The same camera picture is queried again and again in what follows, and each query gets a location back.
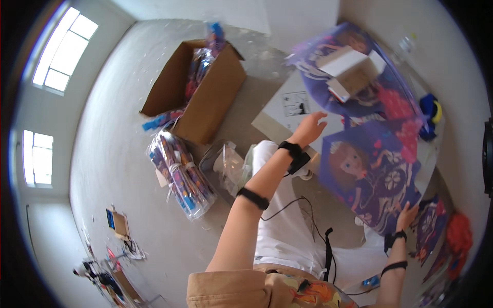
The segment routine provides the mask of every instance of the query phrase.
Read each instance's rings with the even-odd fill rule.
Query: clear plastic container
[[[416,34],[411,33],[404,36],[398,43],[397,48],[391,56],[395,65],[400,65],[405,62],[409,54],[414,50],[416,46]]]

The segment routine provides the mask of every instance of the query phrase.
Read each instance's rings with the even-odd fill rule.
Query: window
[[[24,178],[28,186],[51,187],[52,136],[24,131],[23,160]]]
[[[98,25],[69,8],[53,31],[34,73],[33,83],[64,92]]]

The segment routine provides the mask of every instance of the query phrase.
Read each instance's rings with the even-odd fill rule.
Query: window frame
[[[24,142],[24,133],[25,132],[30,132],[33,134],[33,142],[31,144],[31,162],[32,162],[32,165],[33,165],[33,182],[34,183],[28,183],[27,179],[26,179],[26,168],[25,168],[25,155],[24,155],[24,146],[25,146],[25,142]],[[33,131],[29,131],[29,130],[23,130],[22,131],[22,171],[23,171],[23,174],[24,174],[24,183],[26,184],[27,187],[31,187],[31,188],[53,188],[53,145],[55,143],[55,139],[53,138],[53,136],[50,136],[50,135],[46,135],[46,136],[50,136],[52,138],[52,141],[51,141],[51,148],[47,148],[47,147],[44,147],[44,146],[36,146],[35,145],[35,135],[38,134],[38,135],[43,135],[43,134],[40,134],[40,133],[35,133]],[[37,148],[42,148],[42,149],[48,149],[51,151],[51,174],[50,174],[50,184],[47,184],[47,183],[36,183],[36,172],[34,170],[34,148],[37,147]]]
[[[68,12],[68,10],[70,10],[71,8],[75,9],[76,11],[78,11],[78,15],[74,18],[74,20],[72,21],[72,23],[71,23],[71,24],[70,24],[70,26],[68,27],[67,31],[66,31],[66,32],[65,32],[65,34],[64,34],[63,39],[65,38],[65,36],[67,35],[67,33],[68,33],[68,32],[72,32],[73,34],[75,34],[75,35],[77,35],[77,36],[79,36],[79,37],[81,37],[82,39],[84,39],[84,40],[86,40],[86,41],[87,41],[87,45],[86,45],[86,47],[84,48],[84,50],[82,51],[82,54],[81,54],[81,56],[80,56],[79,60],[77,61],[77,64],[75,65],[75,68],[77,68],[77,65],[78,65],[78,63],[79,63],[80,59],[82,58],[82,56],[84,55],[84,52],[86,51],[87,46],[89,45],[89,42],[90,42],[90,41],[91,41],[91,39],[94,37],[94,34],[98,31],[98,29],[99,29],[99,25],[98,25],[98,24],[96,24],[96,23],[95,23],[94,21],[92,21],[91,19],[87,18],[85,15],[83,15],[83,14],[82,14],[79,10],[77,10],[77,9],[76,9],[76,8],[74,8],[73,6],[68,6],[68,7],[66,7],[66,9],[64,9],[64,10],[63,10],[63,12],[62,12],[61,14],[59,14],[59,15],[57,15],[57,16],[56,16],[56,18],[57,18],[56,24],[55,24],[55,26],[54,26],[52,29],[50,29],[49,35],[47,36],[47,38],[46,38],[46,39],[44,40],[44,42],[42,43],[42,44],[43,44],[43,45],[42,45],[43,47],[42,47],[41,51],[39,52],[39,55],[38,55],[38,57],[37,57],[37,60],[36,60],[35,66],[33,67],[33,70],[32,70],[32,75],[31,75],[31,84],[32,84],[33,86],[35,86],[35,87],[37,87],[37,88],[39,88],[39,89],[42,89],[42,90],[45,90],[45,91],[48,91],[48,92],[51,92],[51,93],[54,93],[54,94],[60,95],[60,96],[64,96],[64,95],[65,95],[65,91],[67,90],[67,87],[69,86],[70,79],[71,79],[71,77],[73,76],[73,72],[72,72],[72,74],[71,74],[71,75],[68,75],[68,74],[66,74],[66,73],[63,73],[63,72],[61,72],[61,71],[59,71],[59,70],[54,69],[54,68],[52,68],[52,67],[51,67],[51,64],[53,63],[53,60],[55,59],[55,55],[56,55],[56,53],[57,53],[58,49],[60,48],[60,45],[62,45],[63,39],[60,41],[60,44],[58,44],[58,46],[56,47],[56,51],[55,51],[55,53],[53,54],[53,57],[51,58],[50,64],[49,64],[49,66],[48,66],[48,70],[46,71],[46,75],[44,76],[43,84],[42,84],[42,85],[39,85],[39,84],[37,84],[37,83],[34,83],[34,78],[35,78],[35,74],[36,74],[37,68],[38,68],[38,66],[39,66],[39,64],[40,64],[40,62],[41,62],[41,59],[42,59],[42,57],[43,57],[43,54],[44,54],[44,52],[45,52],[45,50],[46,50],[46,47],[48,46],[48,43],[49,43],[49,41],[50,41],[51,37],[53,36],[53,33],[55,32],[55,30],[56,30],[56,29],[57,29],[57,27],[59,26],[60,22],[62,21],[63,17],[65,16],[65,14],[66,14],[66,13]],[[78,34],[78,33],[76,33],[76,32],[74,32],[74,31],[72,31],[72,30],[71,30],[72,26],[74,25],[74,23],[76,22],[76,20],[77,20],[77,18],[78,18],[79,16],[83,16],[83,17],[85,17],[86,19],[88,19],[89,21],[91,21],[91,22],[93,22],[94,24],[96,24],[96,25],[97,25],[96,29],[94,30],[94,32],[92,33],[92,35],[91,35],[91,37],[90,37],[89,39],[87,39],[87,38],[85,38],[84,36],[82,36],[82,35],[80,35],[80,34]],[[58,90],[58,89],[55,89],[55,88],[52,88],[52,87],[50,87],[50,86],[45,85],[46,78],[47,78],[48,73],[50,72],[50,70],[56,71],[56,72],[58,72],[58,73],[61,73],[61,74],[65,75],[65,76],[68,76],[68,77],[69,77],[69,78],[68,78],[68,80],[67,80],[67,85],[65,86],[65,90],[61,91],[61,90]]]

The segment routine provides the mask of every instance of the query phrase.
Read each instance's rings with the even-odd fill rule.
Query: white pants
[[[253,149],[253,174],[272,157],[278,146],[264,140]],[[262,214],[271,217],[288,203],[296,199],[291,184],[294,176],[306,174],[302,168],[294,175],[281,180],[269,207]],[[384,238],[364,225],[366,243],[360,248],[332,248],[332,260],[328,281],[334,280],[340,289],[361,284],[365,279],[379,274],[385,267]],[[258,224],[257,246],[254,264],[274,263],[297,268],[311,273],[318,279],[325,273],[325,246],[314,243],[312,233],[305,223],[298,202],[294,202],[274,218]]]

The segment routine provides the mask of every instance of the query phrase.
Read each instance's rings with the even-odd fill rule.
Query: small white box
[[[327,81],[329,91],[340,102],[345,103],[352,95],[377,78],[387,64],[375,50],[367,56],[353,50],[351,46],[344,46],[318,59],[316,65],[333,77]]]

